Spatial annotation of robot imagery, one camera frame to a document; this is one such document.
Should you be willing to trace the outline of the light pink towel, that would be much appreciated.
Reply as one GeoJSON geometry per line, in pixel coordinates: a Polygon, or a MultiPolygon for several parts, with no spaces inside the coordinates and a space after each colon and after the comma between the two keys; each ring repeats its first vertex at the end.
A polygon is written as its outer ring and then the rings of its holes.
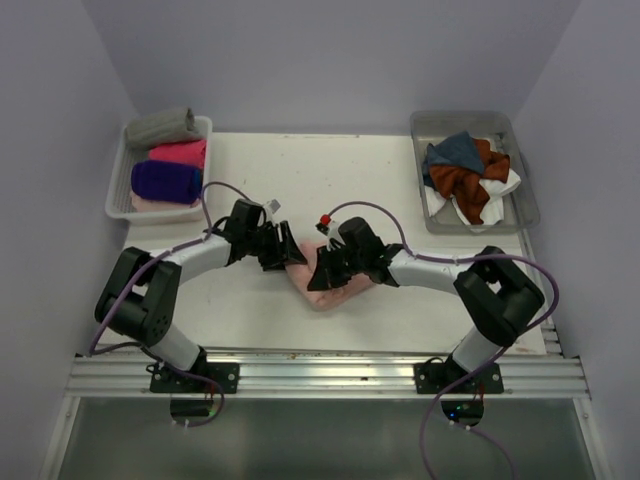
{"type": "Polygon", "coordinates": [[[315,272],[317,264],[317,249],[322,242],[304,241],[299,250],[306,258],[306,264],[291,264],[285,267],[286,273],[303,297],[317,311],[327,311],[340,306],[349,299],[359,295],[374,286],[374,283],[364,274],[359,274],[342,287],[326,291],[310,291],[307,286],[315,272]]]}

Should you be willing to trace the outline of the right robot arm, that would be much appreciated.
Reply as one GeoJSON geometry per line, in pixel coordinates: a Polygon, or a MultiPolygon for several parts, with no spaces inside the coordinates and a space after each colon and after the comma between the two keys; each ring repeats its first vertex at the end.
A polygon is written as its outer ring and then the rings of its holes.
{"type": "Polygon", "coordinates": [[[324,215],[316,229],[327,244],[318,249],[309,291],[343,287],[362,274],[379,285],[422,287],[460,298],[473,327],[442,365],[424,373],[457,392],[468,392],[480,382],[479,367],[512,346],[544,304],[542,291],[497,247],[486,247],[470,259],[427,261],[401,244],[383,243],[361,217],[338,223],[324,215]]]}

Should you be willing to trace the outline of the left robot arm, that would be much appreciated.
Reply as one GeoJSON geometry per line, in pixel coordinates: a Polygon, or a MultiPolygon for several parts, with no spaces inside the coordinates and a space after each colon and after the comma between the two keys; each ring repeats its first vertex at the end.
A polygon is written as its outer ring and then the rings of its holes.
{"type": "Polygon", "coordinates": [[[273,213],[270,204],[240,199],[228,216],[194,240],[155,253],[123,250],[94,310],[100,330],[90,352],[99,352],[96,346],[110,329],[173,367],[172,379],[182,390],[201,390],[208,379],[203,349],[173,325],[178,290],[247,256],[255,257],[263,271],[305,265],[289,224],[276,222],[273,213]]]}

